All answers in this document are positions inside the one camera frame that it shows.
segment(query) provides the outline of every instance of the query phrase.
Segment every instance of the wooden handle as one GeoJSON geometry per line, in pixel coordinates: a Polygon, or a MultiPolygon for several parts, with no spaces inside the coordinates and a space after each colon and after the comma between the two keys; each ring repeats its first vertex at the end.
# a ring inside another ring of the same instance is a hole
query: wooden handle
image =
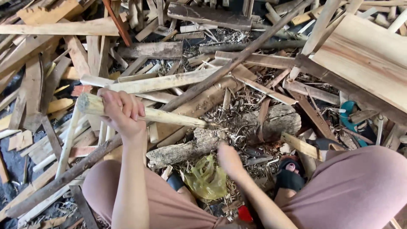
{"type": "MultiPolygon", "coordinates": [[[[102,98],[97,95],[82,93],[78,98],[77,106],[79,111],[85,114],[106,115],[102,98]]],[[[193,126],[210,129],[215,128],[214,124],[212,123],[180,114],[169,113],[152,108],[145,108],[145,112],[146,117],[140,117],[140,119],[160,123],[177,124],[181,126],[193,126]]]]}

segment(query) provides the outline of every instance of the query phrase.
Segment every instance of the pink pants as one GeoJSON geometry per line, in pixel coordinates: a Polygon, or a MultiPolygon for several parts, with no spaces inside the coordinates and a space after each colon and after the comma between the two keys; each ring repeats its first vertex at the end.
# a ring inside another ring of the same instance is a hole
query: pink pants
{"type": "MultiPolygon", "coordinates": [[[[109,224],[119,176],[120,163],[104,161],[91,169],[83,184],[89,205],[109,224]]],[[[182,198],[154,172],[146,169],[145,177],[150,228],[198,229],[227,223],[182,198]]],[[[382,229],[406,203],[407,159],[369,146],[322,163],[282,210],[299,228],[382,229]]]]}

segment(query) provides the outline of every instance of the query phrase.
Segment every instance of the hand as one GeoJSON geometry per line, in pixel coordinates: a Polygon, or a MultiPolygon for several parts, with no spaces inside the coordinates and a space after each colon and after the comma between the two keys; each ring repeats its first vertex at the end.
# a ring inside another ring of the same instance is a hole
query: hand
{"type": "Polygon", "coordinates": [[[103,99],[107,115],[102,120],[121,135],[123,142],[133,142],[139,133],[145,132],[146,122],[139,120],[146,116],[144,105],[134,95],[101,88],[98,96],[103,99]]]}
{"type": "Polygon", "coordinates": [[[225,142],[219,144],[218,161],[226,174],[234,181],[241,178],[242,175],[247,174],[236,150],[232,146],[228,146],[225,142]]]}

